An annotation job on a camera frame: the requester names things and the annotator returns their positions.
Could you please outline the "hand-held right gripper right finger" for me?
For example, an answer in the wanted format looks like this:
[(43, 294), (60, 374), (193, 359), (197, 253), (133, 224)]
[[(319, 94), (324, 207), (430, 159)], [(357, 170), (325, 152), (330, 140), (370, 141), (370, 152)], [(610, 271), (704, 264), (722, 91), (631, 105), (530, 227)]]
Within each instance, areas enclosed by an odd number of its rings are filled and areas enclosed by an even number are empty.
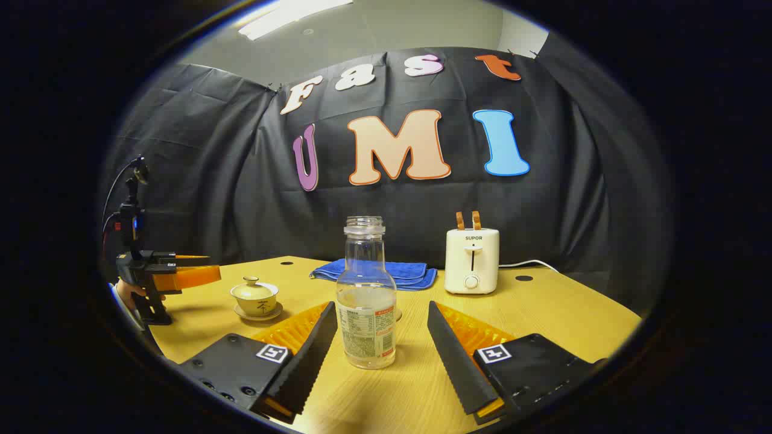
[(523, 420), (596, 369), (540, 333), (517, 338), (435, 301), (427, 326), (464, 412), (480, 425)]

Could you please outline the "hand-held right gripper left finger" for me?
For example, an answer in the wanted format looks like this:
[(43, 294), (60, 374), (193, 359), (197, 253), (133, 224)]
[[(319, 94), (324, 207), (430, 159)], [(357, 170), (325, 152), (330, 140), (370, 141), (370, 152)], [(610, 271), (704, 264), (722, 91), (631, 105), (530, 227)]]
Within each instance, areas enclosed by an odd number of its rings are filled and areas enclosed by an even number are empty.
[(229, 333), (180, 368), (235, 406), (291, 424), (303, 412), (337, 327), (334, 302), (322, 303), (253, 337)]

